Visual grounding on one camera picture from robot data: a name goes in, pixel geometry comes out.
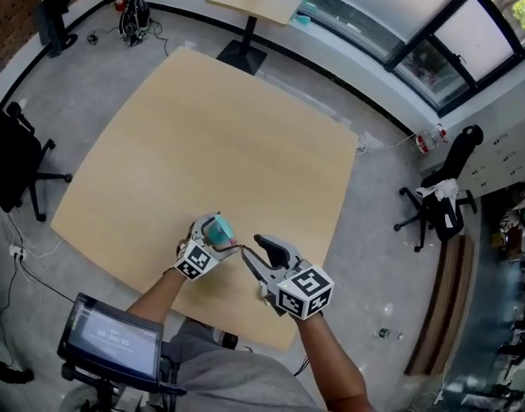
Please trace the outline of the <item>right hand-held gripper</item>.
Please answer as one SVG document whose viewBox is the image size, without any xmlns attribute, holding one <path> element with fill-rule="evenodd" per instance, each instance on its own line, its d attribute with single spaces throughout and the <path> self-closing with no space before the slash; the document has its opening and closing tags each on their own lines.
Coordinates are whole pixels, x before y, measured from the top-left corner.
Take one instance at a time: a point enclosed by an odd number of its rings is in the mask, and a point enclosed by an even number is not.
<svg viewBox="0 0 525 412">
<path fill-rule="evenodd" d="M 242 249 L 241 258 L 257 280 L 270 280 L 264 299 L 280 317 L 288 314 L 308 319 L 329 304 L 335 283 L 320 266 L 303 259 L 300 251 L 283 239 L 255 234 L 254 240 L 268 259 L 252 249 Z"/>
</svg>

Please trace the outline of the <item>wooden bench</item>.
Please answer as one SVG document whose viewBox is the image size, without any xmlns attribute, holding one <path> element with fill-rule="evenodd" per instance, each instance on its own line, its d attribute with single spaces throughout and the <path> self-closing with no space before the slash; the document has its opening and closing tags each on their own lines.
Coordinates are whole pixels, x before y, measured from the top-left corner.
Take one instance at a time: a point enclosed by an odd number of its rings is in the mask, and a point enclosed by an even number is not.
<svg viewBox="0 0 525 412">
<path fill-rule="evenodd" d="M 404 371 L 408 377 L 444 371 L 463 319 L 473 264 L 470 236 L 456 235 L 442 244 L 425 320 Z"/>
</svg>

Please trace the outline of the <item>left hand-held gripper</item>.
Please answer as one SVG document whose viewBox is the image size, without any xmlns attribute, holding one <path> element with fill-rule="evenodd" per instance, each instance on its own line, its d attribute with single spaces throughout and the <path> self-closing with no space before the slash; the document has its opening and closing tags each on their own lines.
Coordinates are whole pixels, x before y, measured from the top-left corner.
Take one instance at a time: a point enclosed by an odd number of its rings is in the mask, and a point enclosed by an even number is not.
<svg viewBox="0 0 525 412">
<path fill-rule="evenodd" d="M 212 212 L 197 218 L 190 226 L 190 242 L 184 255 L 175 259 L 173 268 L 188 280 L 195 281 L 216 267 L 221 258 L 228 258 L 241 252 L 243 245 L 236 244 L 217 248 L 207 240 L 214 240 L 215 217 L 219 212 Z"/>
</svg>

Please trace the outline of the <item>person's left forearm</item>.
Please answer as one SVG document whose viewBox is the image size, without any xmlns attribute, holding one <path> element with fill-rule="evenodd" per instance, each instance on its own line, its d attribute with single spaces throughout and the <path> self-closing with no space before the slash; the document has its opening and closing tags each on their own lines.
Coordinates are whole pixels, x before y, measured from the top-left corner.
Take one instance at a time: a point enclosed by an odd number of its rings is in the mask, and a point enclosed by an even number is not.
<svg viewBox="0 0 525 412">
<path fill-rule="evenodd" d="M 162 277 L 127 310 L 127 313 L 158 324 L 164 324 L 186 277 L 174 268 Z"/>
</svg>

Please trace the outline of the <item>person's right forearm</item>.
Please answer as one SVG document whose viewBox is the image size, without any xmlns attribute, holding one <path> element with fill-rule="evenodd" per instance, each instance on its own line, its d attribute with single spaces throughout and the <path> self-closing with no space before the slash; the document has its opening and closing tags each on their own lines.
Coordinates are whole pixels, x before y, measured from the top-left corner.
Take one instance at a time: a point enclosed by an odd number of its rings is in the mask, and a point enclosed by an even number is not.
<svg viewBox="0 0 525 412">
<path fill-rule="evenodd" d="M 329 412 L 376 412 L 362 373 L 322 314 L 295 321 L 317 388 Z"/>
</svg>

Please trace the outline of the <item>white garment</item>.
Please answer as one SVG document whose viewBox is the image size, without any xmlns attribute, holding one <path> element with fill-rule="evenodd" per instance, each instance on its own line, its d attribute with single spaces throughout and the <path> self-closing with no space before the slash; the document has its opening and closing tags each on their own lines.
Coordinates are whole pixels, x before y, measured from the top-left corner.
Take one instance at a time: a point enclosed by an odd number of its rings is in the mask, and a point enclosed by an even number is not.
<svg viewBox="0 0 525 412">
<path fill-rule="evenodd" d="M 432 186 L 417 188 L 415 192 L 421 198 L 434 195 L 438 201 L 449 199 L 454 202 L 458 191 L 459 188 L 455 179 L 445 179 Z"/>
</svg>

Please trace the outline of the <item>black backpack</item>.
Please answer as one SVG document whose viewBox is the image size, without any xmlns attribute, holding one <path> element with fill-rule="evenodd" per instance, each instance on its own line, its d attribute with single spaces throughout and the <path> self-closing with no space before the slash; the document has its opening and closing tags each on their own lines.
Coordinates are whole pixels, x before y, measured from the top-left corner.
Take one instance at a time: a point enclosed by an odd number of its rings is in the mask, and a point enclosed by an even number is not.
<svg viewBox="0 0 525 412">
<path fill-rule="evenodd" d="M 120 15 L 119 36 L 129 47 L 141 44 L 148 36 L 150 9 L 144 0 L 128 0 Z"/>
</svg>

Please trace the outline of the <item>grey locker cabinet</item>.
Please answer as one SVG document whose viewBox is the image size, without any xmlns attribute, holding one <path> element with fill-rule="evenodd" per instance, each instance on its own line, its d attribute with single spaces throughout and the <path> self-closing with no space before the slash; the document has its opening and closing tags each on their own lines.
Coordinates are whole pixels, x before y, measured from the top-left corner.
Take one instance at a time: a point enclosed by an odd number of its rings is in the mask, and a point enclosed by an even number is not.
<svg viewBox="0 0 525 412">
<path fill-rule="evenodd" d="M 475 197 L 525 181 L 525 118 L 504 130 L 484 131 L 483 143 L 469 156 L 457 180 Z"/>
</svg>

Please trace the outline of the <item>black monitor mount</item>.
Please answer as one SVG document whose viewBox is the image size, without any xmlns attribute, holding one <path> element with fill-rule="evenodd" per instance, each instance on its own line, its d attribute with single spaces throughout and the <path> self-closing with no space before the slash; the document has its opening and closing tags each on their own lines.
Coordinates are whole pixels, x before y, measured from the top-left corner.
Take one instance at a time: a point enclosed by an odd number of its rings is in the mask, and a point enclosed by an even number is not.
<svg viewBox="0 0 525 412">
<path fill-rule="evenodd" d="M 135 375 L 123 367 L 65 362 L 61 375 L 80 384 L 69 391 L 59 412 L 176 412 L 186 389 L 177 385 L 178 364 L 159 358 L 154 375 Z"/>
</svg>

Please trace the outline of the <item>black-framed window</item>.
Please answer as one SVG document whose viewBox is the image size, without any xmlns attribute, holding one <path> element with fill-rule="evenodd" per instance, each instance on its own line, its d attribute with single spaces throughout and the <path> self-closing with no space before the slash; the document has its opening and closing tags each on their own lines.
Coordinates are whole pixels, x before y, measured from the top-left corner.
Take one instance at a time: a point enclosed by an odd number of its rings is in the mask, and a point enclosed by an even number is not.
<svg viewBox="0 0 525 412">
<path fill-rule="evenodd" d="M 248 15 L 206 0 L 197 11 Z M 308 15 L 303 26 L 295 15 Z M 302 0 L 282 27 L 259 20 L 255 31 L 297 29 L 335 54 L 375 70 L 397 93 L 445 117 L 525 62 L 525 0 Z"/>
</svg>

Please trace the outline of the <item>black monitor screen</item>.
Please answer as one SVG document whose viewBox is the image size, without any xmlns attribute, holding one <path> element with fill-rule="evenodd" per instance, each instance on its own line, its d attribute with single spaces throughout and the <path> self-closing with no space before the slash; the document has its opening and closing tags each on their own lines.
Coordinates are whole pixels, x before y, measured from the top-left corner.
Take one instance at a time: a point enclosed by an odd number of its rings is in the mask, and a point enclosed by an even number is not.
<svg viewBox="0 0 525 412">
<path fill-rule="evenodd" d="M 156 392 L 164 325 L 79 293 L 57 354 L 111 382 Z"/>
</svg>

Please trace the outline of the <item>teal spray bottle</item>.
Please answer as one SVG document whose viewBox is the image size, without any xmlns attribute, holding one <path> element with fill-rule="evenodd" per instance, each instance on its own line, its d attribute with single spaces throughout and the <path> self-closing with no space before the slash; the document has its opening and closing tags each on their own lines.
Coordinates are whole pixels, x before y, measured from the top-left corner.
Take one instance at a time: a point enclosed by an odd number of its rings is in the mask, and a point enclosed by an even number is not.
<svg viewBox="0 0 525 412">
<path fill-rule="evenodd" d="M 235 235 L 231 224 L 221 214 L 218 214 L 215 219 L 214 240 L 208 240 L 208 243 L 211 245 L 231 245 L 229 238 Z"/>
</svg>

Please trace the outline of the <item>water jug with red label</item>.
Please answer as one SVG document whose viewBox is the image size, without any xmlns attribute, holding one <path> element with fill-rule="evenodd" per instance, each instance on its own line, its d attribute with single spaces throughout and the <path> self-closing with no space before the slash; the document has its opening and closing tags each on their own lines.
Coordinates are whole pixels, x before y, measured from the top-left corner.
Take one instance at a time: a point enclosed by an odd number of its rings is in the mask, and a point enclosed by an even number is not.
<svg viewBox="0 0 525 412">
<path fill-rule="evenodd" d="M 448 142 L 447 132 L 441 124 L 436 124 L 432 129 L 418 134 L 414 142 L 418 151 L 426 155 L 440 144 Z"/>
</svg>

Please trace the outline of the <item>person's grey clothing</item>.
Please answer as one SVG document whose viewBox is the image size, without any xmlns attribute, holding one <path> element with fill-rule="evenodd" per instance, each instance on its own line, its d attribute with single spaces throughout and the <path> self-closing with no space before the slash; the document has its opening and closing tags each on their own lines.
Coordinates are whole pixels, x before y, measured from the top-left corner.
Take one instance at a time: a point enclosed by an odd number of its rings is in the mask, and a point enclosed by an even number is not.
<svg viewBox="0 0 525 412">
<path fill-rule="evenodd" d="M 176 412 L 322 412 L 279 361 L 223 348 L 205 324 L 187 318 L 170 344 L 186 390 Z"/>
</svg>

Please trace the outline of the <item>black office chair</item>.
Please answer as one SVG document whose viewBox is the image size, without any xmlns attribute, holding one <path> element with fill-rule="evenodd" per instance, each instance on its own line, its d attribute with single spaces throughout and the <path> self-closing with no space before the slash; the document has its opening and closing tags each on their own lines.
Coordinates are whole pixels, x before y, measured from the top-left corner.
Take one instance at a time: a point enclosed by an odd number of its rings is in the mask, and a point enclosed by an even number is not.
<svg viewBox="0 0 525 412">
<path fill-rule="evenodd" d="M 6 109 L 0 106 L 0 208 L 3 212 L 21 207 L 22 196 L 29 191 L 36 220 L 46 221 L 46 215 L 39 211 L 36 182 L 73 180 L 70 173 L 39 170 L 46 153 L 55 147 L 51 139 L 44 144 L 39 141 L 18 103 L 12 102 Z"/>
<path fill-rule="evenodd" d="M 453 141 L 450 151 L 440 169 L 424 178 L 420 187 L 411 192 L 402 187 L 399 194 L 409 198 L 416 209 L 412 218 L 394 225 L 396 232 L 414 222 L 419 223 L 419 243 L 413 248 L 419 252 L 425 245 L 427 230 L 436 232 L 438 239 L 446 242 L 464 228 L 461 206 L 468 205 L 476 213 L 477 205 L 471 191 L 466 191 L 464 198 L 459 198 L 457 180 L 470 155 L 484 140 L 482 129 L 478 125 L 465 127 Z"/>
</svg>

